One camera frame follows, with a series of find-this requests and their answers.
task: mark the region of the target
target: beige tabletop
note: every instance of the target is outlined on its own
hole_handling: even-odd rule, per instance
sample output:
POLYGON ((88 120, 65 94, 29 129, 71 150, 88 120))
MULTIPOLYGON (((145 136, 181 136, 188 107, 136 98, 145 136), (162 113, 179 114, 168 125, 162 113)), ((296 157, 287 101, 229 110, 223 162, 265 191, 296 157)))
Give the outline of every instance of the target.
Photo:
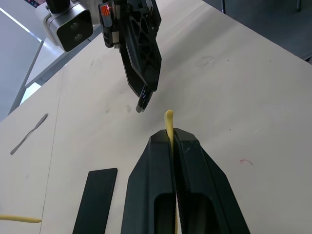
MULTIPOLYGON (((42 218, 61 78, 49 80, 0 124, 0 215, 42 218), (47 119, 10 155, 46 113, 47 119)), ((38 234, 40 226, 0 220, 0 233, 38 234)))
POLYGON ((203 1, 157 4, 162 69, 144 113, 102 35, 42 87, 62 80, 40 233, 72 233, 88 172, 113 167, 105 233, 120 233, 128 176, 168 109, 227 175, 251 233, 311 233, 312 67, 203 1))

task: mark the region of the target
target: yellow rope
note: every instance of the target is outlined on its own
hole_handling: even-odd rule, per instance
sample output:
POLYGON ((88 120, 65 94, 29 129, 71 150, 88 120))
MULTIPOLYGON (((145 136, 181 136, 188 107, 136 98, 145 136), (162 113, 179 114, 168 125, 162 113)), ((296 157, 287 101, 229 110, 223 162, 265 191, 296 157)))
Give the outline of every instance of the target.
POLYGON ((25 223, 40 223, 41 219, 39 218, 30 218, 30 217, 21 217, 14 215, 0 215, 0 220, 11 220, 17 222, 25 222, 25 223))
MULTIPOLYGON (((171 152, 172 156, 174 155, 174 122, 173 122, 174 112, 172 110, 168 110, 165 114, 165 125, 167 130, 167 135, 171 144, 171 152)), ((177 211, 175 207, 175 234, 177 234, 177 211)))

